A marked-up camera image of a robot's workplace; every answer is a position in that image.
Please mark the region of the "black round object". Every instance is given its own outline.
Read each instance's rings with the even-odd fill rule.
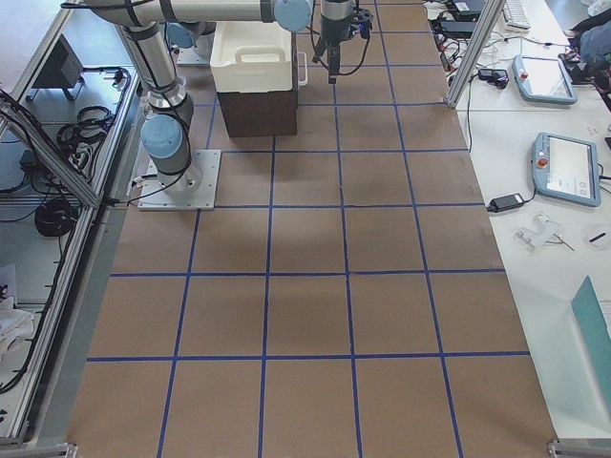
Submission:
[[[72,230],[76,217],[76,210],[66,199],[54,198],[36,209],[34,224],[41,236],[61,237]]]

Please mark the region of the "beige container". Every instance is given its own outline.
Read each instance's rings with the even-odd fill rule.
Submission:
[[[276,23],[219,22],[210,68],[220,93],[292,88],[291,34]]]

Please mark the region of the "white plastic bag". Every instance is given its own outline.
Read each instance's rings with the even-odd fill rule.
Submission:
[[[610,8],[611,0],[596,0],[588,7],[588,14],[591,16],[596,16],[597,14],[601,14],[603,11],[609,10]]]

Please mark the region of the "metal base plate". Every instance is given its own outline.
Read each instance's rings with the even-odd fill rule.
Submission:
[[[140,210],[212,210],[217,196],[217,183],[221,167],[221,150],[196,150],[193,152],[193,162],[203,171],[201,184],[196,190],[186,190],[180,193],[161,191],[148,198],[138,201]],[[147,174],[155,174],[157,168],[151,161]],[[157,180],[145,182],[142,194],[151,194],[161,189]]]
[[[193,51],[193,48],[189,48],[188,50],[180,50],[179,58],[176,63],[180,66],[210,66],[210,56],[207,58],[201,57]]]

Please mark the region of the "container handle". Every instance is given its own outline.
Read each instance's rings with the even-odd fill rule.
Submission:
[[[297,69],[299,70],[299,57],[302,57],[304,59],[304,79],[301,79],[301,77],[298,79],[297,83],[299,84],[299,86],[306,86],[307,85],[307,54],[303,51],[297,51]]]
[[[280,62],[284,61],[284,50],[277,46],[240,46],[236,49],[236,62],[243,62],[245,55],[276,54]]]

